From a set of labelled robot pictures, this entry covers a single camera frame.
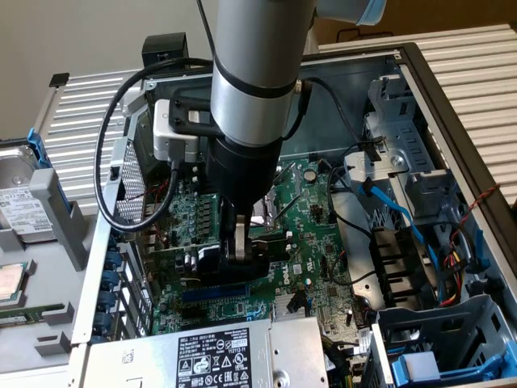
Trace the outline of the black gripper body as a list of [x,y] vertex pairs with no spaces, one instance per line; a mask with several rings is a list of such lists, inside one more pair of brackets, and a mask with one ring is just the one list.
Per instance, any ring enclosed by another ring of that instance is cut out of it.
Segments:
[[251,216],[254,204],[270,190],[283,141],[260,147],[239,145],[227,138],[210,137],[208,181],[239,215]]

